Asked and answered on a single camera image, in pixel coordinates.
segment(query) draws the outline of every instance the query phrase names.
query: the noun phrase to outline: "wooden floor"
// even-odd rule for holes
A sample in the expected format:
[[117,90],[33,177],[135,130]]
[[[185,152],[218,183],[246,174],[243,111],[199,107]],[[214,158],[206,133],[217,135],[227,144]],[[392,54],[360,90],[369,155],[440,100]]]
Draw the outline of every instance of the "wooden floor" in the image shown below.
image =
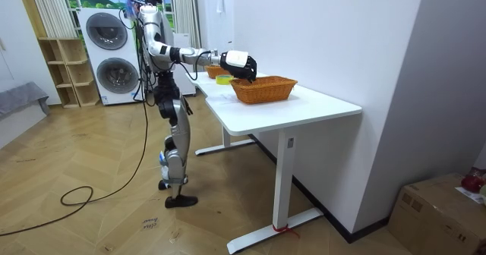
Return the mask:
[[[276,166],[256,145],[196,157],[196,149],[221,144],[221,130],[204,96],[188,100],[194,115],[182,193],[198,196],[196,206],[164,207],[169,192],[157,189],[158,155],[169,127],[149,108],[147,153],[131,184],[66,220],[0,238],[0,254],[227,254],[228,241],[270,225]],[[144,127],[141,104],[53,109],[0,150],[0,232],[74,210],[59,203],[74,187],[91,185],[99,197],[122,186],[140,158]],[[68,199],[83,201],[87,194]],[[293,187],[290,214],[311,207]],[[324,218],[296,231],[300,239],[279,235],[241,254],[409,254],[386,229],[351,245]]]

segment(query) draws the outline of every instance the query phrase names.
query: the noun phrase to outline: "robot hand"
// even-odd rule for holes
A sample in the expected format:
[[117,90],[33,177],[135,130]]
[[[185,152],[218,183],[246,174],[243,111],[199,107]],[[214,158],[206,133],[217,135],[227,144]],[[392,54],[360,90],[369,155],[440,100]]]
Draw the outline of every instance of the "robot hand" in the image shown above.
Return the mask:
[[257,62],[247,52],[231,50],[221,54],[219,66],[231,75],[252,82],[257,78]]

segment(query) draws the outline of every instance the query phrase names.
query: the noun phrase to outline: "stacked washer dryer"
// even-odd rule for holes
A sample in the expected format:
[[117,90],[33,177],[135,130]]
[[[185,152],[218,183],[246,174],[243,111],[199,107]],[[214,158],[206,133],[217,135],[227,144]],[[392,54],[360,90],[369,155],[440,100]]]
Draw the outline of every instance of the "stacked washer dryer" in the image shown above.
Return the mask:
[[118,9],[80,8],[77,16],[104,105],[142,100],[132,23]]

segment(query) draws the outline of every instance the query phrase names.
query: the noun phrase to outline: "table leg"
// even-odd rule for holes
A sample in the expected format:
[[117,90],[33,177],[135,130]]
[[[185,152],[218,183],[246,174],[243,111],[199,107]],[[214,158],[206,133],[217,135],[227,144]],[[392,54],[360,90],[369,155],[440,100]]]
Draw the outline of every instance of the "table leg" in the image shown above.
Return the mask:
[[248,140],[242,140],[242,141],[236,141],[236,142],[230,142],[230,137],[228,131],[222,127],[222,145],[218,146],[212,146],[209,148],[204,148],[204,149],[199,149],[196,151],[196,156],[202,156],[203,154],[206,153],[216,153],[222,150],[227,150],[227,149],[233,149],[239,146],[244,146],[248,144],[253,144],[255,143],[254,140],[248,139]]
[[230,241],[226,245],[230,254],[282,233],[275,231],[273,226],[277,229],[285,228],[286,226],[293,228],[323,215],[319,209],[313,208],[289,218],[296,141],[295,129],[286,128],[279,131],[275,197],[273,199],[273,224]]

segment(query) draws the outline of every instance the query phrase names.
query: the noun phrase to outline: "table top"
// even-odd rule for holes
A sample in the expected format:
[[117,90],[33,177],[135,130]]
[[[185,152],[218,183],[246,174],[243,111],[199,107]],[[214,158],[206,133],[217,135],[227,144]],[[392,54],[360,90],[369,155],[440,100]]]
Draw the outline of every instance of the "table top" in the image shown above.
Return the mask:
[[207,72],[192,83],[206,95],[206,103],[233,136],[254,134],[361,113],[361,107],[295,85],[289,99],[248,105],[240,102],[231,85],[216,84]]

